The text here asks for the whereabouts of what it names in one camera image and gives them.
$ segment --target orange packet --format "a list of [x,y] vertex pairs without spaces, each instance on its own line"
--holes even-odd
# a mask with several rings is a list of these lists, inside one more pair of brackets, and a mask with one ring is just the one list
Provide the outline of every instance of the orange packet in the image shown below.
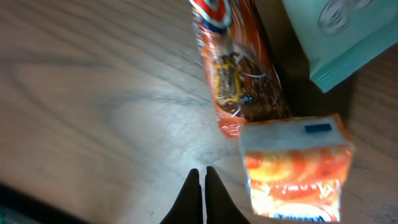
[[255,214],[340,221],[354,145],[337,114],[244,124],[240,150]]
[[290,115],[253,0],[190,0],[218,125],[230,138],[241,123]]

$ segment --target snack package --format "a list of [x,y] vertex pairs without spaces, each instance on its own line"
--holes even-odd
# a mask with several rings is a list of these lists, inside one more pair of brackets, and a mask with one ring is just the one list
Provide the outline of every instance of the snack package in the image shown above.
[[222,132],[289,116],[253,0],[190,0],[205,76]]
[[244,124],[240,150],[255,214],[340,221],[354,146],[337,114]]
[[310,79],[326,92],[398,42],[397,0],[283,0],[310,62]]

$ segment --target dark blue rectangle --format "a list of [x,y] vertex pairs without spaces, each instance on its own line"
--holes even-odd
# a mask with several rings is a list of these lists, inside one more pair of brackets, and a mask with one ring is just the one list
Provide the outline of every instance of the dark blue rectangle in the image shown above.
[[306,125],[304,126],[305,132],[307,133],[317,133],[320,131],[330,131],[330,124],[316,124],[316,125]]

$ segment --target teal package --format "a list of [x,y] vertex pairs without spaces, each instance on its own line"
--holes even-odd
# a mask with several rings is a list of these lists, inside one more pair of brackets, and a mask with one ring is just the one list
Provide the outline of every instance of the teal package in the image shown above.
[[323,92],[398,42],[398,0],[283,0]]

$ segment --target wooden table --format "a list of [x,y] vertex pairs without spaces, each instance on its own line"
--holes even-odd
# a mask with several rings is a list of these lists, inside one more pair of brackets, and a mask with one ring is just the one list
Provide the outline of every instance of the wooden table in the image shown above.
[[[280,1],[257,5],[295,114],[339,112],[358,147],[343,223],[396,223],[398,45],[323,95]],[[187,0],[5,0],[0,21],[0,182],[91,223],[158,223],[214,166],[252,223],[285,223],[252,214]]]

